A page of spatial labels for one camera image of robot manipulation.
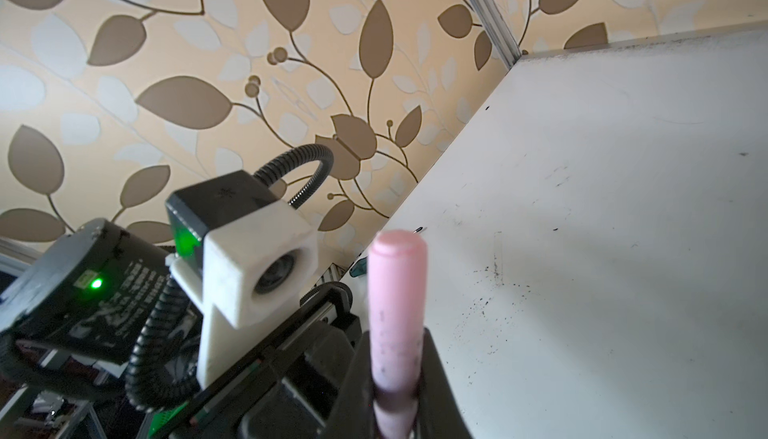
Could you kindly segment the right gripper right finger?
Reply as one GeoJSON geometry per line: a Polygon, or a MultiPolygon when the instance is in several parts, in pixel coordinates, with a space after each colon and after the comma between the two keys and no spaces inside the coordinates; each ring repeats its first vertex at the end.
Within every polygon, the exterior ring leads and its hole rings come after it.
{"type": "Polygon", "coordinates": [[[428,328],[424,328],[417,398],[415,438],[470,439],[472,437],[457,406],[437,347],[428,328]]]}

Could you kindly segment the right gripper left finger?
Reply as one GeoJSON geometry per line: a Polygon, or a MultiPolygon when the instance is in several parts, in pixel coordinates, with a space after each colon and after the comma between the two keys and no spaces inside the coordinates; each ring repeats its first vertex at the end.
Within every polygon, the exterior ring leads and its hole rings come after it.
{"type": "Polygon", "coordinates": [[[362,334],[321,438],[376,438],[370,332],[362,334]]]}

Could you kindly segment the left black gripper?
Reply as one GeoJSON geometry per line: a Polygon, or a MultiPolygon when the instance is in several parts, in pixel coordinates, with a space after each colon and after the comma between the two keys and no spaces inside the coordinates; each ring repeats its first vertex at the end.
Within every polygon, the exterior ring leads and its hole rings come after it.
{"type": "Polygon", "coordinates": [[[362,336],[342,282],[299,309],[157,432],[157,438],[317,438],[362,336]]]}

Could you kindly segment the pink pen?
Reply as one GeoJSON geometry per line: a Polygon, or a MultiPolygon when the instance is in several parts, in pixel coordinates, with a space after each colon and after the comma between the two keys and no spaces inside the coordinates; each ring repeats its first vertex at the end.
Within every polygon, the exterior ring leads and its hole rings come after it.
{"type": "Polygon", "coordinates": [[[417,411],[427,244],[408,230],[379,233],[367,266],[373,411],[383,438],[410,435],[417,411]]]}

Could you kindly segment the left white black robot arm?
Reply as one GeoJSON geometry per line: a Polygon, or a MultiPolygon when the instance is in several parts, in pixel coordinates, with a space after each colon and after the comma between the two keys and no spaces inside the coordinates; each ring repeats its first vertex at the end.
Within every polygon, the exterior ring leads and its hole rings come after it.
{"type": "Polygon", "coordinates": [[[1,295],[3,376],[168,413],[159,438],[320,437],[360,337],[299,211],[333,164],[306,144],[175,191],[172,251],[106,219],[58,239],[1,295]]]}

